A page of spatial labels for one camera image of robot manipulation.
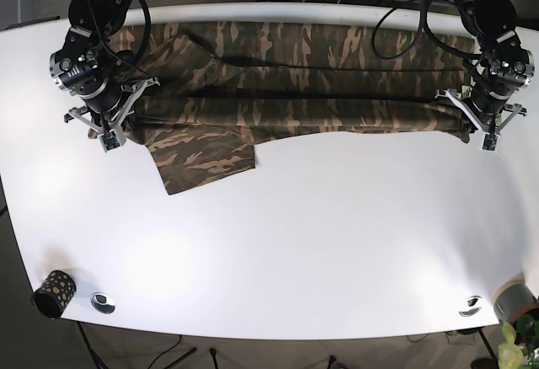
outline white table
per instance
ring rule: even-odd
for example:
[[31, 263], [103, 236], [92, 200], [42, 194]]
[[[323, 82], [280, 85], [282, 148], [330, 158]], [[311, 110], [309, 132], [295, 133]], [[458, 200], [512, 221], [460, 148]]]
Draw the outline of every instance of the white table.
[[[154, 22], [209, 19], [374, 24], [385, 10], [321, 4], [155, 8]], [[400, 11], [389, 26], [414, 29]], [[141, 21], [137, 11], [128, 24]], [[458, 18], [435, 31], [466, 35]], [[424, 334], [497, 322], [489, 298], [524, 271], [539, 291], [539, 78], [512, 101], [526, 118], [498, 154], [443, 133], [326, 133], [256, 147], [257, 168], [168, 196], [145, 147], [104, 153], [62, 116], [49, 56], [67, 21], [0, 34], [0, 174], [36, 288], [77, 282], [64, 318], [250, 339]], [[519, 30], [539, 53], [539, 34]], [[101, 291], [116, 311], [90, 305]]]

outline camouflage pants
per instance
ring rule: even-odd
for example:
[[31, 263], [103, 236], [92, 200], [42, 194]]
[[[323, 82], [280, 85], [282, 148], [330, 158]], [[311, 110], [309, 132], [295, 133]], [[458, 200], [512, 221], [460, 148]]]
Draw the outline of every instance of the camouflage pants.
[[[436, 89], [460, 88], [460, 59], [426, 37], [396, 61], [371, 49], [357, 26], [206, 23], [153, 25], [141, 67], [163, 86], [135, 105], [130, 139], [145, 145], [167, 192], [175, 194], [255, 167], [254, 144], [325, 131], [444, 131], [467, 141], [459, 109], [433, 102]], [[142, 27], [114, 36], [135, 51]], [[382, 30], [387, 55], [413, 32]], [[440, 36], [473, 51], [474, 41]]]

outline potted plant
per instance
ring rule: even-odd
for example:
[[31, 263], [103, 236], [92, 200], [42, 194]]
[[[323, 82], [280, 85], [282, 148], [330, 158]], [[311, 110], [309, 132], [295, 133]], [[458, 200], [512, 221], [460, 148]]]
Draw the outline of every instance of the potted plant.
[[504, 343], [499, 369], [539, 369], [539, 303], [523, 281], [511, 281], [494, 295]]

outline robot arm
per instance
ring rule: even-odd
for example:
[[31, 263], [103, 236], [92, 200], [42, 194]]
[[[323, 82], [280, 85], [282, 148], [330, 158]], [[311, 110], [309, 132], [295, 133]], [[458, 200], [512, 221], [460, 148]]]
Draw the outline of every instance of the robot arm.
[[[115, 81], [122, 69], [136, 69], [149, 39], [149, 11], [144, 0], [139, 0], [147, 21], [141, 49], [135, 55], [131, 51], [114, 53], [107, 46], [108, 38], [124, 24], [132, 1], [72, 0], [69, 6], [72, 26], [64, 46], [51, 56], [50, 72], [56, 85], [71, 95], [78, 95], [86, 105], [70, 110], [64, 121], [79, 119], [89, 125], [98, 133], [105, 151], [125, 143], [123, 130], [117, 126], [118, 115], [124, 116], [121, 118], [123, 122], [126, 111], [131, 109], [123, 108], [132, 105], [135, 95], [140, 97], [141, 89], [158, 84], [155, 78], [148, 78], [146, 83]], [[83, 118], [87, 113], [91, 114], [92, 122]]]
[[[116, 33], [125, 22], [125, 15], [132, 0], [72, 0], [69, 20], [72, 27], [63, 48], [51, 56], [51, 76], [56, 85], [80, 96], [86, 106], [74, 108], [65, 115], [65, 121], [82, 120], [94, 129], [104, 150], [117, 148], [125, 143], [121, 123], [131, 111], [133, 98], [141, 90], [159, 84], [156, 78], [136, 68], [142, 58], [149, 38], [149, 11], [145, 10], [147, 29], [141, 49], [135, 55], [130, 51], [112, 52], [107, 46], [109, 36]], [[485, 149], [494, 150], [496, 135], [507, 121], [496, 126], [502, 110], [526, 114], [521, 106], [506, 105], [514, 91], [530, 84], [534, 73], [533, 58], [520, 47], [515, 32], [516, 13], [509, 0], [454, 0], [459, 8], [464, 27], [476, 36], [481, 47], [480, 73], [469, 60], [464, 66], [475, 82], [467, 95], [459, 97], [455, 90], [446, 91], [446, 97], [461, 108], [476, 128], [488, 133]], [[425, 27], [425, 32], [435, 40]], [[144, 80], [125, 83], [115, 81], [121, 69], [129, 67], [144, 75]], [[90, 113], [93, 121], [83, 115]]]
[[[511, 95], [526, 88], [534, 75], [532, 54], [522, 49], [515, 32], [516, 12], [510, 0], [454, 0], [464, 27], [474, 35], [481, 48], [479, 73], [469, 60], [463, 64], [475, 82], [472, 91], [463, 98], [447, 94], [461, 108], [478, 130], [488, 133], [483, 148], [494, 150], [502, 127], [516, 114], [525, 115], [521, 105], [507, 105]], [[496, 126], [503, 110], [510, 112], [507, 120]]]

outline metal grommet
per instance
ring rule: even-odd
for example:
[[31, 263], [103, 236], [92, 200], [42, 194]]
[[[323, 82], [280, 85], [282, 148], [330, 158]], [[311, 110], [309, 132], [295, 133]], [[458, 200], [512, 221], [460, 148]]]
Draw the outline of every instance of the metal grommet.
[[103, 293], [94, 293], [90, 302], [93, 308], [103, 314], [111, 314], [116, 309], [114, 301]]
[[483, 299], [480, 296], [471, 296], [466, 300], [466, 308], [459, 314], [463, 317], [471, 317], [483, 307]]

